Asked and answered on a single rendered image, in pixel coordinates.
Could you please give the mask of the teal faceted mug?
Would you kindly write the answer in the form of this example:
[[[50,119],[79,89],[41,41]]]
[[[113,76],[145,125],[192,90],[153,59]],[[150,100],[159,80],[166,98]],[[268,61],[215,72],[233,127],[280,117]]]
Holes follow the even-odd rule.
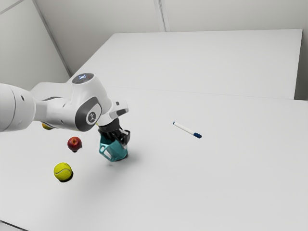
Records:
[[[110,162],[120,161],[128,155],[126,147],[123,147],[119,141],[112,141],[103,135],[100,138],[99,153]]]

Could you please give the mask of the red apple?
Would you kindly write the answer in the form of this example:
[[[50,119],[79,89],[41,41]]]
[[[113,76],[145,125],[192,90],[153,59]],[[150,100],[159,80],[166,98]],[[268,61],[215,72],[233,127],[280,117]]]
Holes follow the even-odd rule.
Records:
[[[71,137],[67,141],[67,147],[72,151],[72,152],[77,152],[80,148],[82,148],[82,141],[79,137]]]

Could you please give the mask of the yellow tennis ball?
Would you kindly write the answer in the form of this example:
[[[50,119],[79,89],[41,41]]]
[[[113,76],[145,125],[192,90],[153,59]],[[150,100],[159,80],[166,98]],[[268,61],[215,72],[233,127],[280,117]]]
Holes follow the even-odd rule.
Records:
[[[72,178],[73,171],[69,164],[62,162],[54,167],[53,174],[60,182],[65,182]]]

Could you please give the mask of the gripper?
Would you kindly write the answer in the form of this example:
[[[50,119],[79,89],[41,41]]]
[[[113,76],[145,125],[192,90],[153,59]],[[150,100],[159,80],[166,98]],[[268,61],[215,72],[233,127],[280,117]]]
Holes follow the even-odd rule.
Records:
[[[107,125],[98,126],[98,132],[107,140],[118,140],[122,145],[127,145],[130,140],[130,131],[122,130],[119,119],[116,118]]]

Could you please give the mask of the white pen with blue cap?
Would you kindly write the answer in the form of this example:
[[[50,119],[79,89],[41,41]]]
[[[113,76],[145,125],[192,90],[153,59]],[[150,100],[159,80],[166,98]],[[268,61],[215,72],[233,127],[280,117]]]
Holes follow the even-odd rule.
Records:
[[[195,132],[195,131],[193,131],[193,130],[187,128],[187,127],[185,127],[185,126],[182,125],[182,124],[179,124],[179,123],[177,123],[177,122],[174,121],[174,122],[173,122],[173,125],[176,126],[176,127],[178,127],[179,129],[181,129],[181,130],[183,130],[183,131],[185,131],[185,132],[187,132],[187,133],[193,135],[194,137],[197,137],[198,139],[202,138],[202,135],[201,135],[201,134],[199,134],[199,133],[197,133],[197,132]]]

